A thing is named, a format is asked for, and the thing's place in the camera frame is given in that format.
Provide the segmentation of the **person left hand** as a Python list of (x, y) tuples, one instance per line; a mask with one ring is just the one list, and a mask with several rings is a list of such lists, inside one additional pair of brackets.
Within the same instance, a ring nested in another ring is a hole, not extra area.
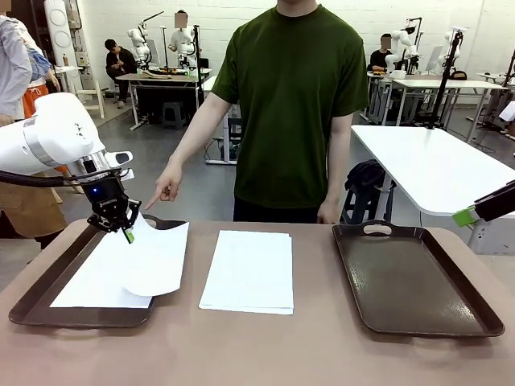
[(317, 213), (318, 224), (338, 224), (340, 221), (340, 200), (326, 198), (319, 207)]

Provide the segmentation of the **person right hand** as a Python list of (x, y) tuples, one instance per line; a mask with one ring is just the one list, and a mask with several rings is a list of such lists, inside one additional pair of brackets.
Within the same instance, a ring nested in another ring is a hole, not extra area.
[(182, 181), (183, 163), (180, 160), (170, 159), (155, 183), (154, 195), (145, 206), (150, 209), (158, 201), (171, 202), (178, 195), (179, 185)]

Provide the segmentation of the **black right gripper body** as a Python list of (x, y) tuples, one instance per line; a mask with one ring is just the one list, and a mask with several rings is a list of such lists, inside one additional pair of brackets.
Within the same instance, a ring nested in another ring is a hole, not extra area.
[(476, 200), (476, 214), (484, 221), (492, 221), (514, 212), (514, 183), (507, 183), (502, 188)]

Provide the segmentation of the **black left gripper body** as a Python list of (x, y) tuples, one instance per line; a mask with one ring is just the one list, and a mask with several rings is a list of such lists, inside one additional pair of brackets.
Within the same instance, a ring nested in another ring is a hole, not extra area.
[(108, 175), (82, 185), (93, 213), (107, 220), (126, 218), (128, 196), (119, 177)]

